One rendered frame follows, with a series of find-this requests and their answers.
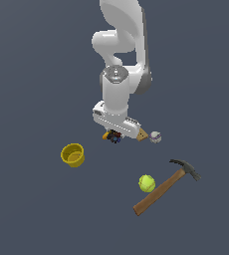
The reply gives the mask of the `yellow cup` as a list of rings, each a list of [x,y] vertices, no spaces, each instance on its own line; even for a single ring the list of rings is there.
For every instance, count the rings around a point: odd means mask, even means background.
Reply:
[[[84,148],[79,143],[70,143],[62,149],[61,159],[70,167],[79,167],[85,161]]]

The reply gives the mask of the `small white purple object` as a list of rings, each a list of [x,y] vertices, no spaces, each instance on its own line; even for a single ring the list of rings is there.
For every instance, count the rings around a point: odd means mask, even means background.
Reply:
[[[159,131],[153,131],[149,135],[149,139],[153,143],[159,143],[159,142],[161,142],[161,133]]]

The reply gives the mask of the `yellow-green tennis ball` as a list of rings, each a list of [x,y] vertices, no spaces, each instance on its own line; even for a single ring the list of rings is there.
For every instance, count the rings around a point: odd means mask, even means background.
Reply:
[[[155,189],[155,180],[150,175],[143,175],[138,181],[139,188],[143,192],[152,192]]]

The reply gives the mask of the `dark multicoloured object with orange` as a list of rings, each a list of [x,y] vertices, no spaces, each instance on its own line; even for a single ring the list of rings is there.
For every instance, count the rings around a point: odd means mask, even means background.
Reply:
[[[108,139],[113,143],[118,143],[121,140],[121,133],[111,129],[103,135],[103,139]]]

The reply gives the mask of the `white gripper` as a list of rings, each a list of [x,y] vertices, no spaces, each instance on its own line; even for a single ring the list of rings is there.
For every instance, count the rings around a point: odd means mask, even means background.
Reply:
[[[122,136],[136,138],[140,123],[128,117],[126,114],[112,115],[105,110],[105,102],[98,102],[93,108],[94,121],[105,129],[113,129],[120,132]]]

